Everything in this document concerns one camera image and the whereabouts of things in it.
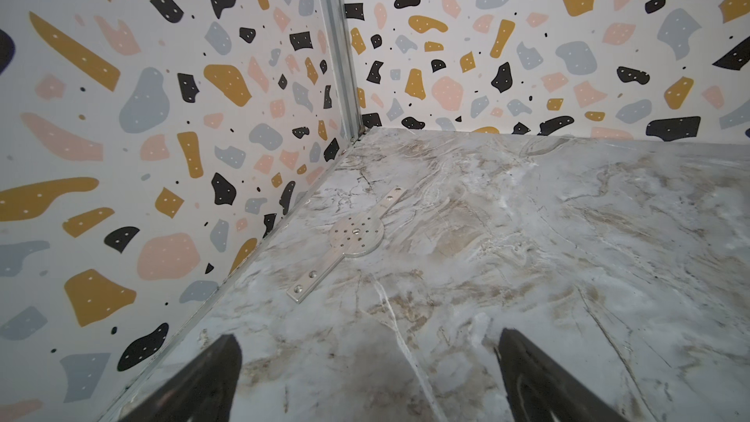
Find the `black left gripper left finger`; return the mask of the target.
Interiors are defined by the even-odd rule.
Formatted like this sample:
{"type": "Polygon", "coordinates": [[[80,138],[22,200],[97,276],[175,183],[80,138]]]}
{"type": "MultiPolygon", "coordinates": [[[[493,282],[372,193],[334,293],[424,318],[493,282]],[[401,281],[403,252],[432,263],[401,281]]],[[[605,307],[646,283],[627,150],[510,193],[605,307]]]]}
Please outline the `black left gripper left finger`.
{"type": "Polygon", "coordinates": [[[225,334],[123,419],[133,422],[228,421],[241,365],[238,340],[225,334]]]}

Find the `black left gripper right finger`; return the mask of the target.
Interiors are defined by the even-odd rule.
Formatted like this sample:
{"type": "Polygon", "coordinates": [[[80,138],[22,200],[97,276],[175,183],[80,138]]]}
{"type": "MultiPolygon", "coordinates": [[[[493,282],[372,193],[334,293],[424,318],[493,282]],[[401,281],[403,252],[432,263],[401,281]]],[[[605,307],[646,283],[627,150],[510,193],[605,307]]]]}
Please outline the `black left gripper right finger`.
{"type": "Polygon", "coordinates": [[[626,421],[519,330],[503,329],[495,353],[516,421],[626,421]]]}

